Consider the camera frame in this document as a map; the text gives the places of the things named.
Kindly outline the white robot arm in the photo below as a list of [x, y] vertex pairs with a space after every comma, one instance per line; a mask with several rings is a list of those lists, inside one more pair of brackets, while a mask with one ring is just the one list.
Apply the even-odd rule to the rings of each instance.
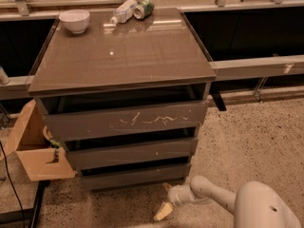
[[177, 206], [213, 200], [233, 215], [234, 228], [302, 228], [295, 213], [278, 193], [259, 181], [246, 182], [236, 193], [203, 176], [195, 176], [183, 185], [165, 183], [164, 187], [167, 201], [154, 216], [155, 221], [165, 219]]

